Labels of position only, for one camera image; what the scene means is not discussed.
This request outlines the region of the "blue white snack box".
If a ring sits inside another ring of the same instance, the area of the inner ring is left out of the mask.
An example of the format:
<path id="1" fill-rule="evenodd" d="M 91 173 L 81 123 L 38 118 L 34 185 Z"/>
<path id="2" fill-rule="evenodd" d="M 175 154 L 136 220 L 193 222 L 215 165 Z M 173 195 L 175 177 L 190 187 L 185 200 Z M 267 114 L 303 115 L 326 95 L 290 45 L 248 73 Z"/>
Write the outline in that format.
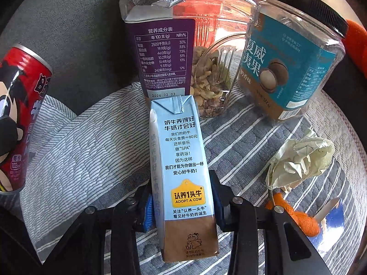
<path id="1" fill-rule="evenodd" d="M 345 229 L 343 199 L 336 197 L 328 201 L 314 216 L 318 222 L 320 232 L 318 235 L 309 237 L 312 245 L 321 257 L 338 242 Z"/>

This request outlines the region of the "light blue milk carton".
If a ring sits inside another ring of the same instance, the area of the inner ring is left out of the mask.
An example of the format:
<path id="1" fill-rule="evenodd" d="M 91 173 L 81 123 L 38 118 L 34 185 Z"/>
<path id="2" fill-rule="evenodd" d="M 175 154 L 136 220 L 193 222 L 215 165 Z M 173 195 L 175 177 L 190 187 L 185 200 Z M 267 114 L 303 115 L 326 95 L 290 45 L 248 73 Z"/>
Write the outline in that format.
<path id="1" fill-rule="evenodd" d="M 213 195 L 193 96 L 151 102 L 149 143 L 154 215 L 163 261 L 217 255 Z"/>

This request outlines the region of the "red cartoon drink can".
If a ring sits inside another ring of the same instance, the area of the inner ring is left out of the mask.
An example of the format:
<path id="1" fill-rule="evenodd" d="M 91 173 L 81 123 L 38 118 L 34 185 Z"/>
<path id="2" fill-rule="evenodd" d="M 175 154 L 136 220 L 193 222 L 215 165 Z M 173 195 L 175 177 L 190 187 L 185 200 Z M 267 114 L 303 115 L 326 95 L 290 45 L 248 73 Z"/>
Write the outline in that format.
<path id="1" fill-rule="evenodd" d="M 32 131 L 52 77 L 51 66 L 16 44 L 1 61 L 1 194 L 25 185 Z"/>

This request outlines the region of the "orange peel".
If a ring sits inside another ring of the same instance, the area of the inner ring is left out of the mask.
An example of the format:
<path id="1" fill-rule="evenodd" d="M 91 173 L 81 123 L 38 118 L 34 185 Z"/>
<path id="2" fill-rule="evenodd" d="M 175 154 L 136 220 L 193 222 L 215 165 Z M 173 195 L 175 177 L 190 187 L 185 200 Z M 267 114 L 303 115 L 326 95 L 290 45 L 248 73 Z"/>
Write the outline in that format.
<path id="1" fill-rule="evenodd" d="M 281 206 L 292 217 L 294 222 L 297 223 L 306 236 L 315 237 L 320 233 L 318 222 L 313 217 L 308 216 L 304 212 L 295 211 L 293 207 L 283 199 L 281 193 L 276 193 L 273 197 L 275 204 L 269 200 L 265 205 L 266 209 L 271 210 L 274 206 Z"/>

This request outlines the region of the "crumpled cream paper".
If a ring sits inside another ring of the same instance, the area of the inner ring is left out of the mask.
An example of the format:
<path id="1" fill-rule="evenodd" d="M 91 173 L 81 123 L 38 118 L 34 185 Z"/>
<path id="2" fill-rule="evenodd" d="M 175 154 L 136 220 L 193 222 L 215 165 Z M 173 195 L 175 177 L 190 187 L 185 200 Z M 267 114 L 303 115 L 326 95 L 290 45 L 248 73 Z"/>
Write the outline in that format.
<path id="1" fill-rule="evenodd" d="M 303 138 L 288 139 L 272 157 L 267 188 L 289 193 L 308 178 L 320 176 L 331 165 L 334 143 L 308 129 Z"/>

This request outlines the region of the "striped grey quilted cover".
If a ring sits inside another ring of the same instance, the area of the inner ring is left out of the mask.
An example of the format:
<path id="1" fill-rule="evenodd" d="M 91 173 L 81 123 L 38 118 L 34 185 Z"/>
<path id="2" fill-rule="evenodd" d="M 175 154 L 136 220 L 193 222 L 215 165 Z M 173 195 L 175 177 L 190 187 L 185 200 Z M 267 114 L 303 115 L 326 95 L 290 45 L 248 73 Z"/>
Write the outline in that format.
<path id="1" fill-rule="evenodd" d="M 33 247 L 45 261 L 84 208 L 115 206 L 146 183 L 149 115 L 138 83 L 80 115 L 50 96 L 36 110 L 20 205 Z M 331 199 L 342 198 L 345 229 L 322 256 L 333 274 L 347 274 L 366 223 L 366 153 L 329 96 L 320 93 L 304 117 L 274 125 L 234 88 L 227 110 L 200 125 L 209 168 L 236 195 L 257 206 L 267 201 L 269 162 L 286 140 L 313 129 L 334 143 L 329 169 L 296 187 L 286 200 L 314 215 Z"/>

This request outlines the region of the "teal label macadamia jar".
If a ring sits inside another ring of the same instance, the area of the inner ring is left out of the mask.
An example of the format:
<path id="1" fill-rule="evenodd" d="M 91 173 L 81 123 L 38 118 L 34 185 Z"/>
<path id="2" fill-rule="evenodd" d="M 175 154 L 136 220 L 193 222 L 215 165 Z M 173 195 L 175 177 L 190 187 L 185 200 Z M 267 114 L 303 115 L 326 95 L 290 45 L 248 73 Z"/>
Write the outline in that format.
<path id="1" fill-rule="evenodd" d="M 262 0 L 239 85 L 276 122 L 304 114 L 345 55 L 347 21 L 322 0 Z"/>

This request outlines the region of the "orange pumpkin cushion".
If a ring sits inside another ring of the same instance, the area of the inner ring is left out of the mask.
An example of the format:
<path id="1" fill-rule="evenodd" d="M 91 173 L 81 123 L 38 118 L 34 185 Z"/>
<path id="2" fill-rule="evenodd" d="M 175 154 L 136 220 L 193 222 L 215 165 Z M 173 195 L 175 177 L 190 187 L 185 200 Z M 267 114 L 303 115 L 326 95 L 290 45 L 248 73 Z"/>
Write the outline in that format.
<path id="1" fill-rule="evenodd" d="M 351 20 L 347 20 L 347 24 L 348 31 L 342 42 L 348 56 L 366 78 L 366 30 L 362 25 Z"/>

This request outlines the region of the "dark grey sofa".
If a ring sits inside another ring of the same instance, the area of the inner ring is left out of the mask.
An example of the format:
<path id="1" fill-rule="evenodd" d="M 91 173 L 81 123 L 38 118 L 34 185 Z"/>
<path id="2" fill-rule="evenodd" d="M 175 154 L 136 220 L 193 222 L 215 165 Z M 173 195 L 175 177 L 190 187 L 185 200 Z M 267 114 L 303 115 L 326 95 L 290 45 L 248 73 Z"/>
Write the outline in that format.
<path id="1" fill-rule="evenodd" d="M 76 114 L 137 80 L 119 0 L 1 0 L 1 53 L 22 44 L 52 68 L 49 95 Z"/>

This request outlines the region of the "purple label nut jar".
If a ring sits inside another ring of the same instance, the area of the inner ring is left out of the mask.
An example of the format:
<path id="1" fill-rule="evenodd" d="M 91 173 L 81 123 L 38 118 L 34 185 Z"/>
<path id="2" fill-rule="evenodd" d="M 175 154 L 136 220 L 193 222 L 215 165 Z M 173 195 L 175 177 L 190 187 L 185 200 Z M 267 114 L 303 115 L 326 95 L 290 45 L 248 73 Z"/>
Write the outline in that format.
<path id="1" fill-rule="evenodd" d="M 202 117 L 221 114 L 237 78 L 256 0 L 120 0 L 147 102 L 192 95 Z"/>

